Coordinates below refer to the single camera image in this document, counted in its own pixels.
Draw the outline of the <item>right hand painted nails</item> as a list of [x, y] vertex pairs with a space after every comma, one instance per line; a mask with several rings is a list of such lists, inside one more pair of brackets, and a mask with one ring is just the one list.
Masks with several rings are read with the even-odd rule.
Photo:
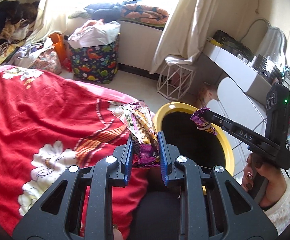
[[247, 164], [243, 169], [241, 183], [242, 188], [247, 192], [253, 188], [255, 182], [252, 164], [254, 164], [257, 174], [268, 180], [265, 195], [259, 202], [260, 207], [268, 209], [274, 206], [284, 195], [287, 189], [286, 180], [280, 169], [264, 162], [257, 154], [251, 153], [249, 154]]

